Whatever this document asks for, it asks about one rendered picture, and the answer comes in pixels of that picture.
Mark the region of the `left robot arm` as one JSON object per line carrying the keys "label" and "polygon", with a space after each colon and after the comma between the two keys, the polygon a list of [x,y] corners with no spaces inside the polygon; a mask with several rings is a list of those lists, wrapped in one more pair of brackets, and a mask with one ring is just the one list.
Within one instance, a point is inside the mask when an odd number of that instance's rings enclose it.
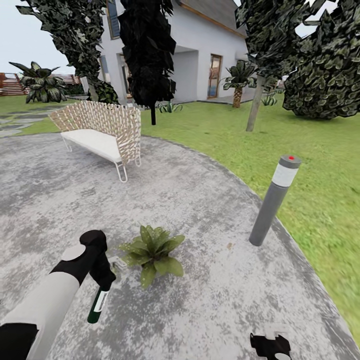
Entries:
{"label": "left robot arm", "polygon": [[102,289],[126,275],[118,256],[106,258],[107,239],[89,230],[68,248],[42,283],[10,314],[0,319],[0,360],[46,360],[64,316],[87,273]]}

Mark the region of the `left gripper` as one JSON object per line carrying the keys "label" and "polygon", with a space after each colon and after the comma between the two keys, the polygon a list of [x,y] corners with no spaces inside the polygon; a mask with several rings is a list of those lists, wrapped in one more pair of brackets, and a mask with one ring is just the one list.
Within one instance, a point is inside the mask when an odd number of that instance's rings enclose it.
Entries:
{"label": "left gripper", "polygon": [[106,258],[105,262],[100,266],[92,267],[88,273],[102,289],[107,289],[116,279],[115,273],[110,269],[108,258]]}

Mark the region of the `insectifuge atomizer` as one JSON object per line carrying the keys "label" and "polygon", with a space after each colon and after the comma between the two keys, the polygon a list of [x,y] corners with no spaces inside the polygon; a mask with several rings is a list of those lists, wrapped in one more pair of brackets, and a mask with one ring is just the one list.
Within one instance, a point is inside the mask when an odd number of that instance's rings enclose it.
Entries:
{"label": "insectifuge atomizer", "polygon": [[107,290],[102,289],[101,287],[98,289],[98,292],[93,301],[90,313],[87,318],[87,321],[90,324],[96,324],[99,321],[106,299],[110,292],[111,286],[112,284],[109,284]]}

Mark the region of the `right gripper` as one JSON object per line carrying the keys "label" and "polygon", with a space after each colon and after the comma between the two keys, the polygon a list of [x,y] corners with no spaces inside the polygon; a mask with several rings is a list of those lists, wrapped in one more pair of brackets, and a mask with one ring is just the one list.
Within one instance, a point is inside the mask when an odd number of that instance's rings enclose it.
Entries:
{"label": "right gripper", "polygon": [[250,333],[250,344],[253,349],[256,349],[258,356],[267,356],[270,347],[277,347],[283,349],[288,355],[290,353],[290,347],[288,340],[282,335],[277,334],[275,340],[269,340],[266,336],[253,335]]}

